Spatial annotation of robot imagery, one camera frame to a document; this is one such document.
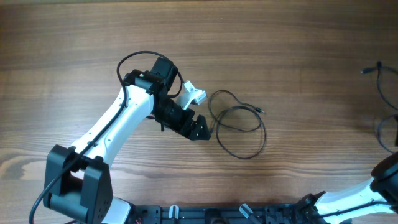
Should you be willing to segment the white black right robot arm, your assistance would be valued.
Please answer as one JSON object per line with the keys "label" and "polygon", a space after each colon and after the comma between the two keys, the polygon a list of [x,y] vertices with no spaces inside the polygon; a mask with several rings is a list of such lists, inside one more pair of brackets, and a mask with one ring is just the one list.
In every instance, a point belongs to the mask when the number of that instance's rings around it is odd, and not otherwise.
{"label": "white black right robot arm", "polygon": [[370,179],[339,192],[308,194],[294,211],[295,223],[329,224],[372,213],[397,213],[397,153],[382,160]]}

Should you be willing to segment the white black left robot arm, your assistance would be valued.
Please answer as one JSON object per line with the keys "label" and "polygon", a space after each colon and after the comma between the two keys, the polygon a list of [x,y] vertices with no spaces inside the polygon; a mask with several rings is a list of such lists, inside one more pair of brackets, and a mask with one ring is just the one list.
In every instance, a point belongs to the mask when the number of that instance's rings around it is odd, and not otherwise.
{"label": "white black left robot arm", "polygon": [[163,128],[191,140],[208,140],[206,119],[189,108],[206,100],[206,91],[181,82],[178,97],[168,94],[180,72],[159,57],[149,71],[133,70],[96,124],[70,147],[56,145],[47,156],[44,207],[78,223],[143,223],[133,204],[113,195],[110,168],[124,143],[151,116]]}

